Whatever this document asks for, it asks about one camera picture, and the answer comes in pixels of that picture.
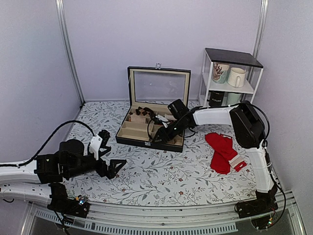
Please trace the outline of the black compartment storage box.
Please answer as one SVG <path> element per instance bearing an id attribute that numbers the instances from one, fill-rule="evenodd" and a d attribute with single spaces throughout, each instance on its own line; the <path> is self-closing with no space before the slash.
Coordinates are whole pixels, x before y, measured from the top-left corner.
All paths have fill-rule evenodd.
<path id="1" fill-rule="evenodd" d="M 172 152 L 182 152 L 183 144 L 152 143 L 151 138 L 163 125 L 156 115 L 172 115 L 168 105 L 177 99 L 188 104 L 190 70 L 129 66 L 128 87 L 130 108 L 115 136 L 117 143 Z M 147 116 L 147 123 L 130 122 L 135 109 L 148 107 L 154 115 Z"/>

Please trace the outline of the tan ribbed sock pair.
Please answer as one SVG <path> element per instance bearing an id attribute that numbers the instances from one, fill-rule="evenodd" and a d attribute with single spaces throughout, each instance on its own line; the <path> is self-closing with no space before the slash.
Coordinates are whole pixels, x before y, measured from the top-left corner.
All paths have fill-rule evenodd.
<path id="1" fill-rule="evenodd" d="M 168 141 L 168 144 L 178 144 L 179 143 L 179 139 L 178 138 L 174 138 L 170 141 Z"/>

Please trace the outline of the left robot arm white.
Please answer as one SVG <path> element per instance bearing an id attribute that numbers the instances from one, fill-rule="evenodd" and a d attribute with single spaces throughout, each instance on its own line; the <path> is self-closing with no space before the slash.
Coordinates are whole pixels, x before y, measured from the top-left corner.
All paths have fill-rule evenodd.
<path id="1" fill-rule="evenodd" d="M 107 164 L 101 157 L 111 151 L 106 142 L 95 136 L 91 139 L 87 154 L 84 144 L 75 139 L 63 141 L 53 154 L 38 155 L 30 162 L 12 162 L 0 167 L 0 182 L 47 185 L 51 189 L 50 198 L 61 212 L 69 212 L 72 199 L 68 197 L 64 180 L 96 172 L 98 176 L 113 179 L 126 160 L 110 160 Z"/>

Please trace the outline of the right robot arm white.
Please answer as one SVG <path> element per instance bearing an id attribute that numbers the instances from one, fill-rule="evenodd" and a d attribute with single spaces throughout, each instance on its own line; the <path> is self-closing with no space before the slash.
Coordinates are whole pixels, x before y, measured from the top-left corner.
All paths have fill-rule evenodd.
<path id="1" fill-rule="evenodd" d="M 262 195 L 253 202 L 256 213 L 264 213 L 272 205 L 266 194 L 275 194 L 277 185 L 271 174 L 271 161 L 267 152 L 269 122 L 259 117 L 261 109 L 248 101 L 221 107 L 195 107 L 188 109 L 178 99 L 168 106 L 176 119 L 165 121 L 151 138 L 153 143 L 167 143 L 185 129 L 201 125 L 223 124 L 233 128 L 236 142 L 246 150 L 256 179 L 256 194 Z"/>

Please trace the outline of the argyle patterned rolled socks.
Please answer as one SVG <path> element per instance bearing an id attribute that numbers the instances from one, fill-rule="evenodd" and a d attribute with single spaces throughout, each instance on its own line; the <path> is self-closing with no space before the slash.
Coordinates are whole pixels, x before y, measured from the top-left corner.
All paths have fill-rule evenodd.
<path id="1" fill-rule="evenodd" d="M 148 107 L 144 107 L 144 108 L 141 108 L 141 107 L 138 107 L 137 109 L 135 109 L 135 113 L 136 115 L 138 116 L 151 116 L 151 115 L 154 115 L 154 111 Z"/>

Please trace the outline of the cream rolled socks left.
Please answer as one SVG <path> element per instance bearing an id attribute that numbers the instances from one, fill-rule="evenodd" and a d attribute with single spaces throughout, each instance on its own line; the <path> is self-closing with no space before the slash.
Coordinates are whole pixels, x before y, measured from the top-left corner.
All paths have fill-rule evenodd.
<path id="1" fill-rule="evenodd" d="M 138 116 L 138 115 L 130 115 L 129 121 L 134 122 L 134 123 L 142 123 L 142 124 L 147 123 L 147 119 L 145 116 Z"/>

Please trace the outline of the floral patterned table mat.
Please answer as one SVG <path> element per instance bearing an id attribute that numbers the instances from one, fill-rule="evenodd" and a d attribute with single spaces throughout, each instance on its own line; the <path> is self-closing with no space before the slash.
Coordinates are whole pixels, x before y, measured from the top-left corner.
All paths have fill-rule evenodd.
<path id="1" fill-rule="evenodd" d="M 268 193 L 274 183 L 264 149 L 245 149 L 235 140 L 229 122 L 216 119 L 186 133 L 182 152 L 172 152 L 120 144 L 116 141 L 130 105 L 126 101 L 86 103 L 68 135 L 68 139 L 88 144 L 93 134 L 108 130 L 111 151 L 103 159 L 126 160 L 113 179 L 96 172 L 63 180 L 70 197 L 86 196 L 90 201 L 134 206 L 196 206 L 252 200 L 256 192 Z M 232 139 L 232 147 L 246 166 L 221 174 L 210 166 L 214 149 L 205 135 L 221 134 Z"/>

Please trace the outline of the red sock pair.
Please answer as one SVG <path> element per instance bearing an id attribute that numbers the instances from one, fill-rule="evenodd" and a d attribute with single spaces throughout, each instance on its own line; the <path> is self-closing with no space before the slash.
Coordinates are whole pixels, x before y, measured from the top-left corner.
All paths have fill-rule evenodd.
<path id="1" fill-rule="evenodd" d="M 205 140 L 214 150 L 210 167 L 219 174 L 228 174 L 231 169 L 239 172 L 247 166 L 244 159 L 233 148 L 232 137 L 218 134 L 208 133 Z"/>

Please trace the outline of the black mug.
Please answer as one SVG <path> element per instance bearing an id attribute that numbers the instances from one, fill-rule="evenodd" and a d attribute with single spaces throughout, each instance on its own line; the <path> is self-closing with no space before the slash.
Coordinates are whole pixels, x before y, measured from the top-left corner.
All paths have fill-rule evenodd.
<path id="1" fill-rule="evenodd" d="M 224 98 L 224 92 L 222 91 L 211 91 L 209 106 L 210 107 L 220 107 L 222 105 Z"/>

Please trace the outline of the pale green tumbler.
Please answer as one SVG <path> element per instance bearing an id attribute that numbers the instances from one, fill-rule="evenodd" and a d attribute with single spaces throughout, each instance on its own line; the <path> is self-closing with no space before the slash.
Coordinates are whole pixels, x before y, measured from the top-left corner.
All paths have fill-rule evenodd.
<path id="1" fill-rule="evenodd" d="M 228 93 L 226 105 L 232 105 L 232 104 L 239 103 L 240 99 L 241 99 L 241 93 Z"/>

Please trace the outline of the coral pattern mug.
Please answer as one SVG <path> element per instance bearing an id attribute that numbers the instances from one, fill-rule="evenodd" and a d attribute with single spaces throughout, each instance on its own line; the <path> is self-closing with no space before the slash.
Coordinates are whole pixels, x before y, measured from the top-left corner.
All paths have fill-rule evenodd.
<path id="1" fill-rule="evenodd" d="M 213 82 L 223 84 L 228 78 L 229 64 L 221 64 L 215 62 L 213 65 Z"/>

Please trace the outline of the cream white mug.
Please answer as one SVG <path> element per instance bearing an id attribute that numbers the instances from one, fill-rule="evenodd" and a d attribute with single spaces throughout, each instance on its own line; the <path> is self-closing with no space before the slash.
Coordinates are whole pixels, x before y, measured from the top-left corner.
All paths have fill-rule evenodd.
<path id="1" fill-rule="evenodd" d="M 234 88 L 241 88 L 244 86 L 246 71 L 242 68 L 232 67 L 227 79 L 227 83 Z"/>

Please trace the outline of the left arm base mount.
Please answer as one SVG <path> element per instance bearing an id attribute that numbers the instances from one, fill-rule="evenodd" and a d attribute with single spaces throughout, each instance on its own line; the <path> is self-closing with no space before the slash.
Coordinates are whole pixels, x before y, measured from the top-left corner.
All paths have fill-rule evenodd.
<path id="1" fill-rule="evenodd" d="M 50 183 L 48 186 L 51 189 L 51 194 L 49 195 L 51 202 L 47 205 L 49 210 L 59 212 L 62 215 L 87 218 L 90 203 L 86 196 L 68 197 L 66 187 L 61 183 Z"/>

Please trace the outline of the right aluminium corner post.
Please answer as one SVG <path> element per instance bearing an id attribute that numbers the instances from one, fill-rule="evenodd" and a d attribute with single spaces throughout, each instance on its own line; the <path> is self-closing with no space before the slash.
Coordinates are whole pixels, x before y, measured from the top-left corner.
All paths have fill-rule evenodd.
<path id="1" fill-rule="evenodd" d="M 261 0 L 261 7 L 260 7 L 260 14 L 259 14 L 259 21 L 256 31 L 256 39 L 253 47 L 253 57 L 258 58 L 259 51 L 261 48 L 262 38 L 264 35 L 264 30 L 266 26 L 267 20 L 267 13 L 268 13 L 268 3 L 269 0 Z"/>

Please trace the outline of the left aluminium corner post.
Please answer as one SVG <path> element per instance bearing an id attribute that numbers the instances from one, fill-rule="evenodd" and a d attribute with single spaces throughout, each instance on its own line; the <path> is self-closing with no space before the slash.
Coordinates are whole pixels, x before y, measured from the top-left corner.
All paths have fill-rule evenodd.
<path id="1" fill-rule="evenodd" d="M 73 56 L 71 45 L 70 45 L 69 33 L 68 33 L 67 23 L 66 23 L 66 14 L 65 14 L 65 9 L 64 9 L 64 1 L 56 0 L 55 3 L 56 3 L 56 10 L 57 10 L 61 35 L 62 35 L 63 42 L 64 42 L 69 69 L 71 72 L 71 76 L 73 79 L 76 92 L 78 94 L 78 98 L 80 100 L 80 104 L 82 106 L 85 104 L 86 101 L 85 101 L 82 87 L 79 81 L 77 69 L 76 69 L 75 62 L 74 62 L 74 56 Z"/>

